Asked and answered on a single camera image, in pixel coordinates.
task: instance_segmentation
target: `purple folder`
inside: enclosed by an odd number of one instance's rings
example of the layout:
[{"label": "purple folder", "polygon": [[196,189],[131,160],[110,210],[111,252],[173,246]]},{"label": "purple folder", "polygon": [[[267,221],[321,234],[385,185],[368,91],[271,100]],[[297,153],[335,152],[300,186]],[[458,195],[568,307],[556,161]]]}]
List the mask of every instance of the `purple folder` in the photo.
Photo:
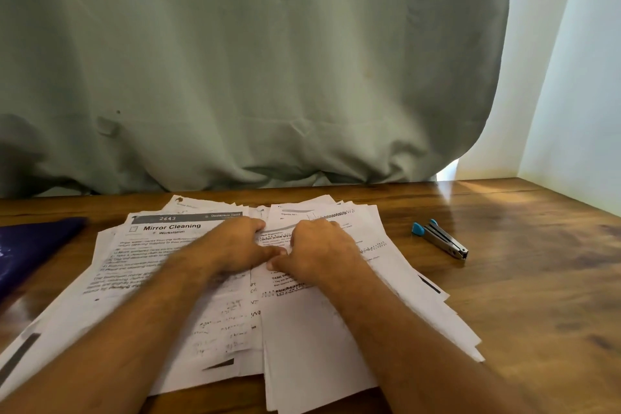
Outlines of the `purple folder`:
[{"label": "purple folder", "polygon": [[80,232],[86,218],[0,227],[0,300]]}]

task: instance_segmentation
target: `person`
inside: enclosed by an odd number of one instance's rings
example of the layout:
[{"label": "person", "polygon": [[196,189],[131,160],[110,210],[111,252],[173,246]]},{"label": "person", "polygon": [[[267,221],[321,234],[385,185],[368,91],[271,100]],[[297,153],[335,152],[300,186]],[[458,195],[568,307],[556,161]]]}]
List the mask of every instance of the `person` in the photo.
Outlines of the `person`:
[{"label": "person", "polygon": [[255,243],[264,226],[232,218],[172,253],[119,308],[0,403],[0,412],[137,413],[207,283],[263,262],[325,294],[394,413],[534,412],[516,390],[410,311],[337,223],[299,222],[290,254]]}]

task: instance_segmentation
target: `forearm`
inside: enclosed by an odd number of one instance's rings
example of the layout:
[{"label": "forearm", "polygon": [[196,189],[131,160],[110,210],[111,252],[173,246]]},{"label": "forearm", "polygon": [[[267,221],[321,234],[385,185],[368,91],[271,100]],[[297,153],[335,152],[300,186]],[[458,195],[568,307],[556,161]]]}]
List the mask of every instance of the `forearm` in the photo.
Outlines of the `forearm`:
[{"label": "forearm", "polygon": [[409,310],[362,260],[320,288],[357,341],[392,411],[527,413],[522,398]]},{"label": "forearm", "polygon": [[206,283],[217,273],[184,249],[110,316],[18,388],[7,412],[134,413]]}]

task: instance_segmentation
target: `gray-green fabric curtain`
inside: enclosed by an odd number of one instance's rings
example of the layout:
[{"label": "gray-green fabric curtain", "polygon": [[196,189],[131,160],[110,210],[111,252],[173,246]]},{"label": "gray-green fabric curtain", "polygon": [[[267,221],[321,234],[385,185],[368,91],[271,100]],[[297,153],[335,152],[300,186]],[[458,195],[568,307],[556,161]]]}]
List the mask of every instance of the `gray-green fabric curtain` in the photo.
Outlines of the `gray-green fabric curtain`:
[{"label": "gray-green fabric curtain", "polygon": [[508,0],[0,0],[0,195],[424,180],[477,140]]}]

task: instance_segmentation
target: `table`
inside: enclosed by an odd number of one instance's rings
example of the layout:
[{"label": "table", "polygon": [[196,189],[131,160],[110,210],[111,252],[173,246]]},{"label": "table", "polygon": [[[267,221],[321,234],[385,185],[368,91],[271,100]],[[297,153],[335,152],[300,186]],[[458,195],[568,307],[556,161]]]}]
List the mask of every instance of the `table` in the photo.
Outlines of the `table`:
[{"label": "table", "polygon": [[[483,339],[494,371],[550,413],[621,413],[621,218],[520,179],[183,193],[244,205],[330,193],[377,204],[408,261],[451,294],[447,303]],[[0,349],[89,266],[98,231],[170,193],[0,200],[0,226],[87,216],[89,225],[0,303]],[[467,263],[412,236],[436,219]],[[388,412],[379,389],[321,413]],[[265,412],[261,376],[150,397],[144,413]]]}]

